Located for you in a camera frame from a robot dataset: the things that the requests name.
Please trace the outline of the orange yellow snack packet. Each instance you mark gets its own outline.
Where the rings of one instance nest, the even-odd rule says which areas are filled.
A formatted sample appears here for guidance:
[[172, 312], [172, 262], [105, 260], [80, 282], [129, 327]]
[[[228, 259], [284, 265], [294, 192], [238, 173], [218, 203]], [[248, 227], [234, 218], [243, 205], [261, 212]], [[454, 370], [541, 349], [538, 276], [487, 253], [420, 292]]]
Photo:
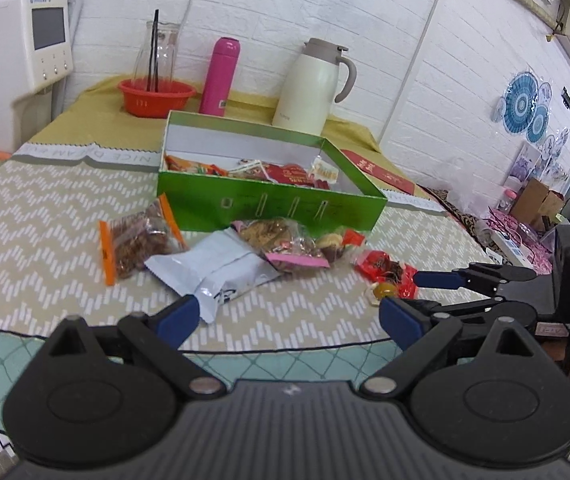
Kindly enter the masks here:
[[173, 155], [166, 155], [165, 162], [170, 171], [184, 172], [184, 174], [207, 174], [207, 176], [227, 177], [229, 172], [212, 164], [194, 162]]

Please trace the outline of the cream thermal carafe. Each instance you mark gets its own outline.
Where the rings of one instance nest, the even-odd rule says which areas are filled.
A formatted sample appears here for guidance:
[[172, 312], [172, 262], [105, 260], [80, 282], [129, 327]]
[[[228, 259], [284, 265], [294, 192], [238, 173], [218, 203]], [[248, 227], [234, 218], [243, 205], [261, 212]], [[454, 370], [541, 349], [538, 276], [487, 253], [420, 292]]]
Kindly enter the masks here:
[[310, 38], [289, 70], [272, 126], [319, 136], [334, 103], [349, 96], [357, 67], [347, 47]]

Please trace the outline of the white cake packet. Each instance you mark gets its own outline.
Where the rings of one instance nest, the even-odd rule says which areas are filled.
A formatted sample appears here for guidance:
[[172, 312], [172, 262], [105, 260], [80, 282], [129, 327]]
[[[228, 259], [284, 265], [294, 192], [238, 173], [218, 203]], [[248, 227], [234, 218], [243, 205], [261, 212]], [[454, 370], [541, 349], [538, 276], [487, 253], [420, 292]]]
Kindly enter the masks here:
[[237, 167], [227, 171], [227, 177], [241, 180], [253, 180], [261, 182], [271, 182], [268, 171], [259, 159], [246, 160]]

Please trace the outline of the green cardboard box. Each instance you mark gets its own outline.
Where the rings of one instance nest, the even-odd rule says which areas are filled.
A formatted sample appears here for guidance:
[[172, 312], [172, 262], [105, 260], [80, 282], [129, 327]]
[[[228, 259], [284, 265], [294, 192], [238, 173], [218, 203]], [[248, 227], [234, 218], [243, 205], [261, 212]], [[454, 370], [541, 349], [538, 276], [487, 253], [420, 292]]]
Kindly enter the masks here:
[[[320, 155], [339, 170], [328, 190], [170, 171], [166, 155], [229, 171], [246, 160], [296, 164], [308, 172]], [[387, 198], [331, 141], [231, 118], [174, 110], [167, 118], [157, 193], [166, 194], [179, 227], [222, 230], [235, 220], [290, 218], [314, 233], [347, 226], [370, 231]]]

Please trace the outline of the brown dried meat packet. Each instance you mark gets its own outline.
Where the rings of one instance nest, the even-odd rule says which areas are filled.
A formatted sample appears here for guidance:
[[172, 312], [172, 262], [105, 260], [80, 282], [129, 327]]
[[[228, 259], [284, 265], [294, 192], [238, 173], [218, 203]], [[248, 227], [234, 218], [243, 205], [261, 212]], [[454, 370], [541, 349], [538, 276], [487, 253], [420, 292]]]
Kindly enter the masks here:
[[310, 166], [308, 176], [314, 183], [321, 182], [327, 185], [336, 184], [339, 177], [339, 170], [324, 160], [320, 155], [317, 155]]

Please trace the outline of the white foil snack bag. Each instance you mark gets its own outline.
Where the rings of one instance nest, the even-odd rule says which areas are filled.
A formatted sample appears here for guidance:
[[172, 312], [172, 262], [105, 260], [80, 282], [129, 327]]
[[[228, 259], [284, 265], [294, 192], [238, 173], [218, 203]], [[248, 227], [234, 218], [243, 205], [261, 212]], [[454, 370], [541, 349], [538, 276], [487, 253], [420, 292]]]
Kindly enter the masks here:
[[222, 304], [281, 275], [233, 228], [211, 233], [187, 252], [151, 256], [145, 266], [177, 294], [195, 296], [206, 324], [215, 322]]

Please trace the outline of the red plastic basket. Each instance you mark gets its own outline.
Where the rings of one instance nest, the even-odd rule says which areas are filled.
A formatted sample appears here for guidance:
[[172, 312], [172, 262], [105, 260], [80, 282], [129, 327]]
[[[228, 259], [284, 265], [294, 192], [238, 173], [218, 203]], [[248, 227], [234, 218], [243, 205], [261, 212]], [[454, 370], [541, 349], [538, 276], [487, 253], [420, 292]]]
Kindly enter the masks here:
[[124, 109], [135, 117], [166, 119], [172, 110], [184, 110], [189, 99], [197, 94], [194, 87], [182, 81], [170, 81], [169, 90], [165, 92], [136, 88], [139, 82], [143, 79], [125, 79], [117, 85], [123, 96]]

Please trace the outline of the red nut snack bag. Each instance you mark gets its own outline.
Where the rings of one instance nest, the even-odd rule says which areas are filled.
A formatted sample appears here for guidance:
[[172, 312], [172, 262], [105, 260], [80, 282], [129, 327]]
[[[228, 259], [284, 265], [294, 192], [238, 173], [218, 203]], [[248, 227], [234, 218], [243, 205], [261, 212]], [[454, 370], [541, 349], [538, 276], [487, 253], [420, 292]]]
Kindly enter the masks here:
[[329, 189], [326, 181], [314, 180], [305, 168], [296, 164], [264, 164], [264, 170], [270, 180], [279, 184], [303, 186], [304, 188], [321, 188], [321, 190]]

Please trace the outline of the white power strip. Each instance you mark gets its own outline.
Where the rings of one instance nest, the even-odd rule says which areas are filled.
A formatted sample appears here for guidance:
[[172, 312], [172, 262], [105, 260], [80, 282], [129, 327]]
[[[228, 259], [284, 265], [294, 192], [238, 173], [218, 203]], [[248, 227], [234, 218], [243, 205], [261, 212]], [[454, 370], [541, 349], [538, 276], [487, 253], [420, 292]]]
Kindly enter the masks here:
[[532, 264], [527, 259], [524, 252], [520, 249], [520, 245], [510, 240], [509, 237], [505, 237], [502, 233], [492, 231], [491, 240], [496, 244], [501, 250], [506, 260], [512, 263], [513, 266], [526, 266], [526, 268], [531, 268]]

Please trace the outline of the orange-edged brown snack bag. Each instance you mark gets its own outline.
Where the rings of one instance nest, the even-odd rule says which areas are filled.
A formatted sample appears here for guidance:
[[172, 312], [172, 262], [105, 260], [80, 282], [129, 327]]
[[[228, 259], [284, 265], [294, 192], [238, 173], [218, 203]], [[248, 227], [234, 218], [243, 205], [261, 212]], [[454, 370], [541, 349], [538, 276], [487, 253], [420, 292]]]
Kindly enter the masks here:
[[107, 286], [144, 270], [151, 256], [179, 254], [189, 249], [166, 194], [135, 214], [99, 221], [98, 234]]

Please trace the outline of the pink-edged mixed nut bag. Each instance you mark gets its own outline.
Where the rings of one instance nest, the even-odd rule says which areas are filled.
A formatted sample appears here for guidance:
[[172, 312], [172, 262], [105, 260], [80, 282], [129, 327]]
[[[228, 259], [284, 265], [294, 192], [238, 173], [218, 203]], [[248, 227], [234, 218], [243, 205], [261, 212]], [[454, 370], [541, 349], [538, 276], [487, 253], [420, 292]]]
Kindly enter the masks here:
[[331, 266], [307, 229], [295, 220], [237, 220], [231, 227], [279, 272], [294, 273]]

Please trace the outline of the brown cardboard box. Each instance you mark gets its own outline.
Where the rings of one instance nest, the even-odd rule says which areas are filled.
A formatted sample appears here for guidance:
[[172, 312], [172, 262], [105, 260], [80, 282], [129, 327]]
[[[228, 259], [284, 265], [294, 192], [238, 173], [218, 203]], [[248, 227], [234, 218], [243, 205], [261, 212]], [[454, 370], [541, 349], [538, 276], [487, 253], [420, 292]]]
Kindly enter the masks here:
[[510, 215], [535, 229], [543, 226], [543, 217], [552, 220], [564, 206], [564, 196], [531, 178], [511, 207]]

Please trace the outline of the blue decorative wall plates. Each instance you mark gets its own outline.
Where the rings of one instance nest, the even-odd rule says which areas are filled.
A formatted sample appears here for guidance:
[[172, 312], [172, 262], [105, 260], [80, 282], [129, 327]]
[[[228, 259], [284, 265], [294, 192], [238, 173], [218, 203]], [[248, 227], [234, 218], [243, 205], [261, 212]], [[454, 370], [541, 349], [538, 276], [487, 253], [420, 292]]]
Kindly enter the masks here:
[[537, 77], [531, 70], [523, 70], [498, 97], [490, 120], [501, 124], [511, 136], [524, 136], [530, 144], [539, 144], [548, 133], [552, 98], [549, 81]]

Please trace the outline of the white water dispenser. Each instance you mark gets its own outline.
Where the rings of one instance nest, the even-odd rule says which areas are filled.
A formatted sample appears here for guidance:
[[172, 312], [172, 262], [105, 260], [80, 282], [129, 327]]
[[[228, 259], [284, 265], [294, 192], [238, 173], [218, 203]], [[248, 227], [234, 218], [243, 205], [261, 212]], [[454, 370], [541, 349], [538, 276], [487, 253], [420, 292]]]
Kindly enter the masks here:
[[0, 0], [0, 152], [60, 113], [82, 0]]

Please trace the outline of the red candy egg packet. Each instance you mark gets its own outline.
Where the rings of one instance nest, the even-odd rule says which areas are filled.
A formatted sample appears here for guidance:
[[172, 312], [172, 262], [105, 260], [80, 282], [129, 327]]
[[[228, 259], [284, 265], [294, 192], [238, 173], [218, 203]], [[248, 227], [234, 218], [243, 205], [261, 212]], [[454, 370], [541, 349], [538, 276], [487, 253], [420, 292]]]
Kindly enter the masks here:
[[353, 266], [370, 282], [364, 295], [372, 306], [378, 306], [386, 297], [416, 298], [417, 286], [413, 278], [417, 270], [410, 264], [392, 260], [387, 252], [380, 250], [361, 252], [355, 258]]

